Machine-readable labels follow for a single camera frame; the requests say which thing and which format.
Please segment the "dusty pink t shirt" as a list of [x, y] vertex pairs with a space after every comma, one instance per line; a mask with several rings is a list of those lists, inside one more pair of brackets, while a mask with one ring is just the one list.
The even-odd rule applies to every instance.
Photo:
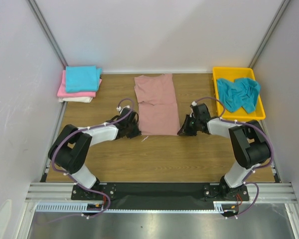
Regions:
[[180, 130], [172, 74], [134, 78], [142, 135], [176, 136]]

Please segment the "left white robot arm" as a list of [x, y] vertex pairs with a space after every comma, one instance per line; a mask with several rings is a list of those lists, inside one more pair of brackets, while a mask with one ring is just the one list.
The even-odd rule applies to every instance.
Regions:
[[95, 199], [100, 193], [99, 179], [85, 164], [89, 148], [106, 141], [141, 135], [138, 113], [129, 106], [118, 107], [118, 111], [118, 115], [101, 125], [86, 128], [66, 125], [48, 152], [52, 164], [62, 168], [76, 183], [82, 185], [82, 193], [88, 199]]

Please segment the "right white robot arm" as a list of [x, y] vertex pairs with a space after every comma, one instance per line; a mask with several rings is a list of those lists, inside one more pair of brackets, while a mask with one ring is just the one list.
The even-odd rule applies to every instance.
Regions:
[[177, 135], [196, 136], [200, 131], [228, 138], [235, 157], [233, 166], [222, 176], [219, 186], [216, 189], [204, 189], [205, 199], [233, 201], [242, 195], [247, 178], [272, 157], [272, 146], [256, 120], [230, 122], [220, 117], [211, 117], [206, 104], [197, 105], [193, 102], [190, 107], [191, 113], [186, 115]]

